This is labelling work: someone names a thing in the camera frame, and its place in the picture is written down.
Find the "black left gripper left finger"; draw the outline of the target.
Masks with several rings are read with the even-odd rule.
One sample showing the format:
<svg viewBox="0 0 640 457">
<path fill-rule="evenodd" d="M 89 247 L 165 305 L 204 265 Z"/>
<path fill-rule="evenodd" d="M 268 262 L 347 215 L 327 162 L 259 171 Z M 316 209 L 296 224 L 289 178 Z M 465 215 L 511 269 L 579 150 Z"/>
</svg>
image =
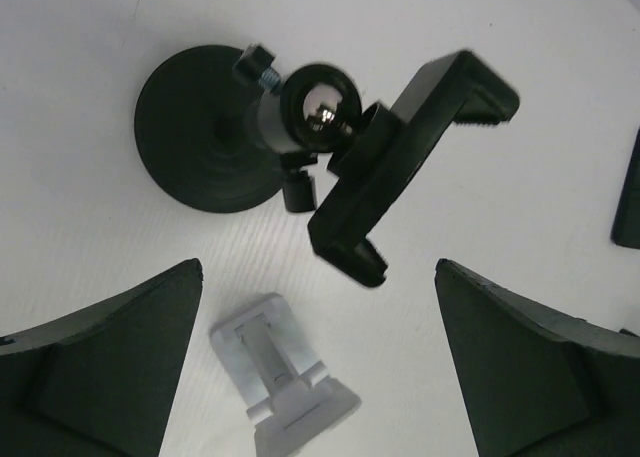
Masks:
<svg viewBox="0 0 640 457">
<path fill-rule="evenodd" d="M 159 455 L 202 291 L 189 259 L 3 336 L 2 455 Z"/>
</svg>

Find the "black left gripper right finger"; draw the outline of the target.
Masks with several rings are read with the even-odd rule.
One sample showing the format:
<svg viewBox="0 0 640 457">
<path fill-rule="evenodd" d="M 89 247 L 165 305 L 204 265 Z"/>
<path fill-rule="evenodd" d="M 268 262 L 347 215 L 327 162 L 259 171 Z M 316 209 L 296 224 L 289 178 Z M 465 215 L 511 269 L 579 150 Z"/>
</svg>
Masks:
<svg viewBox="0 0 640 457">
<path fill-rule="evenodd" d="M 514 293 L 449 259 L 435 288 L 481 456 L 636 456 L 639 337 Z"/>
</svg>

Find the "black round-base clamp phone stand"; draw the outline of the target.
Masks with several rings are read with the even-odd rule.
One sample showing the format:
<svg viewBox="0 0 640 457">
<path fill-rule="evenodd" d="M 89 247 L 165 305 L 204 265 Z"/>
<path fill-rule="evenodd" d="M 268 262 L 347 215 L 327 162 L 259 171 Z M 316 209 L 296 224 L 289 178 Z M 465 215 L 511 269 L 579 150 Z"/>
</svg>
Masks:
<svg viewBox="0 0 640 457">
<path fill-rule="evenodd" d="M 141 161 L 182 204 L 215 214 L 281 194 L 308 214 L 314 253 L 359 284 L 386 279 L 369 233 L 452 125 L 494 127 L 517 92 L 467 49 L 422 65 L 391 106 L 364 106 L 349 75 L 310 63 L 287 76 L 260 45 L 203 45 L 167 59 L 134 110 Z"/>
</svg>

